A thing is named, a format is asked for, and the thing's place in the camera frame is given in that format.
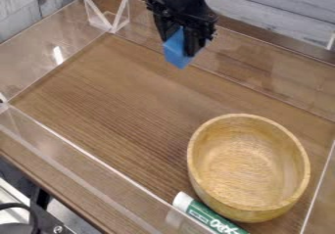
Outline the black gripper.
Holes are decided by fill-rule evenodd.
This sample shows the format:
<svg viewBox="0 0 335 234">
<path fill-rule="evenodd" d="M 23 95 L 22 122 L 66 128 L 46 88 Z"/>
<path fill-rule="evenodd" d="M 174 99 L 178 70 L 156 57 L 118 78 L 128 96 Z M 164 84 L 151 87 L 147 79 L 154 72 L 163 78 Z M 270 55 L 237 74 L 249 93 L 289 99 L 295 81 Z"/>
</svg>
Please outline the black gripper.
<svg viewBox="0 0 335 234">
<path fill-rule="evenodd" d="M 218 15 L 206 0 L 147 0 L 154 13 L 162 41 L 167 41 L 183 26 L 184 53 L 194 57 L 214 39 Z"/>
</svg>

